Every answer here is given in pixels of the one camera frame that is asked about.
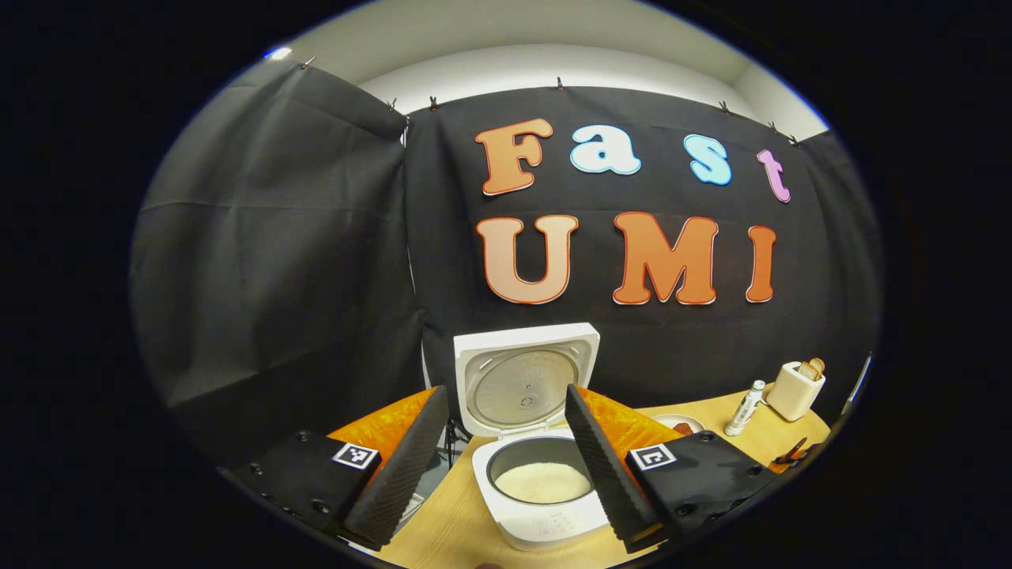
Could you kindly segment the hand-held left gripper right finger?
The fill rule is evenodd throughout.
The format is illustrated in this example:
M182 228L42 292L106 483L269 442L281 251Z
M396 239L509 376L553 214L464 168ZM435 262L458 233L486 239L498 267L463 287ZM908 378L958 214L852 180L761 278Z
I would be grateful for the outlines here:
M570 385L568 427L615 536L636 553L714 533L766 497L778 476L711 430L681 435Z

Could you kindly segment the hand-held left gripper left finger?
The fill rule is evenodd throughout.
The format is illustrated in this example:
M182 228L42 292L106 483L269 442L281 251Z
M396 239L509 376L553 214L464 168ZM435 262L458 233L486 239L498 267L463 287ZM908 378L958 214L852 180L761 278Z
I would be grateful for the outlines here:
M300 430L231 469L230 481L321 539L390 543L448 418L444 386L331 432Z

